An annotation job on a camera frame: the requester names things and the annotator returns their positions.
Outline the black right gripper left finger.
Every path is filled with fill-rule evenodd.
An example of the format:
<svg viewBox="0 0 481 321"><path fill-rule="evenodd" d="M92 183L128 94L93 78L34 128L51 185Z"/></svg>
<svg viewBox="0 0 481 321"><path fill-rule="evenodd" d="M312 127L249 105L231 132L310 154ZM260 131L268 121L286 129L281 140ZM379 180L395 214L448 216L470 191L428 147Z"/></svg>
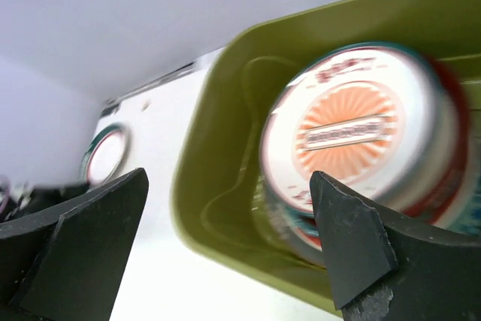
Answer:
<svg viewBox="0 0 481 321"><path fill-rule="evenodd" d="M3 320L108 320L144 211L137 168L1 225Z"/></svg>

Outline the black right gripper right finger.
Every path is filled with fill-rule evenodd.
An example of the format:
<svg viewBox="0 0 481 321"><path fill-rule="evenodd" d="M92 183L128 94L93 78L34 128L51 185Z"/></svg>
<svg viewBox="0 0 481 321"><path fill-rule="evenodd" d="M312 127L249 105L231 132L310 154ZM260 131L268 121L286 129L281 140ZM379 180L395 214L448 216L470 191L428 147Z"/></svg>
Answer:
<svg viewBox="0 0 481 321"><path fill-rule="evenodd" d="M480 318L480 239L422 223L324 172L310 178L336 309L344 320Z"/></svg>

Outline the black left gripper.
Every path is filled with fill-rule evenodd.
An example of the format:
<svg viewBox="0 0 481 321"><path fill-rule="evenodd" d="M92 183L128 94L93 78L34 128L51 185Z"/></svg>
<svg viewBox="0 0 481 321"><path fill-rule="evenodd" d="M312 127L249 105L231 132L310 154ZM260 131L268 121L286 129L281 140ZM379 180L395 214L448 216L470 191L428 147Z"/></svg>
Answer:
<svg viewBox="0 0 481 321"><path fill-rule="evenodd" d="M61 204L85 194L89 188L89 182L64 186L16 186L8 195L7 219L15 220Z"/></svg>

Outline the white green rimmed plate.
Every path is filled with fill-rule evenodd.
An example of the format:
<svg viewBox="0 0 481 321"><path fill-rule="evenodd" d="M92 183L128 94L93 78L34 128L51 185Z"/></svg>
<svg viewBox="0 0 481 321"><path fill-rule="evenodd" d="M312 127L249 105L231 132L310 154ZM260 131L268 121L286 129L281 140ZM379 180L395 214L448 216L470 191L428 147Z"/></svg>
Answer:
<svg viewBox="0 0 481 321"><path fill-rule="evenodd" d="M130 132L123 123L104 127L90 142L80 163L80 179L93 186L115 176L130 146Z"/></svg>

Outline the red rimmed beige plate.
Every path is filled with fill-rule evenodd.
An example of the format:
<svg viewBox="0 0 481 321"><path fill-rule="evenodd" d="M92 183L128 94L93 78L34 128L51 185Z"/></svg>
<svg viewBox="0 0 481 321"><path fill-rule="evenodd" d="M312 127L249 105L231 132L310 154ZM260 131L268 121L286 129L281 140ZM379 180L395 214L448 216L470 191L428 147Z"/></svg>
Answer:
<svg viewBox="0 0 481 321"><path fill-rule="evenodd" d="M440 78L440 83L455 108L458 125L451 135L456 136L457 141L452 151L449 167L441 177L440 182L423 199L400 209L400 212L415 219L422 213L431 211L454 198L466 173L480 170L480 145L471 133L470 111L464 91L455 74L445 64L431 57L428 58L428 61ZM313 247L313 245L295 237L292 233L288 233L286 243L292 252L302 259L320 267L325 265L322 247L319 249Z"/></svg>

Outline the teal scalloped plate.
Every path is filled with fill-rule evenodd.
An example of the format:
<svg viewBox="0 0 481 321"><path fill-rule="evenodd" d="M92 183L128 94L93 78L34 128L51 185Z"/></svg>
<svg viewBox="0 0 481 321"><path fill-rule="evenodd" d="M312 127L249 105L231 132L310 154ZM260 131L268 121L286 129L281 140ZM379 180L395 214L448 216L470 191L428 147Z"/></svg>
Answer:
<svg viewBox="0 0 481 321"><path fill-rule="evenodd" d="M265 191L265 204L271 225L288 238L288 233L320 248L319 233L312 217L302 217ZM480 233L480 170L468 171L454 198L417 217L433 226L457 233Z"/></svg>

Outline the white orange sunburst plate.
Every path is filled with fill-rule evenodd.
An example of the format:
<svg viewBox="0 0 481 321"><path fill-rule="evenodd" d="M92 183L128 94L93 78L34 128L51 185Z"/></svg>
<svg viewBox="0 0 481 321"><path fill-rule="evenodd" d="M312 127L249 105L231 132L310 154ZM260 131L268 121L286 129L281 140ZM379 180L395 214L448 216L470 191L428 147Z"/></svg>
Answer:
<svg viewBox="0 0 481 321"><path fill-rule="evenodd" d="M322 171L416 214L456 167L457 128L455 106L427 56L388 42L342 47L277 96L259 147L264 185L281 205L309 216L309 181Z"/></svg>

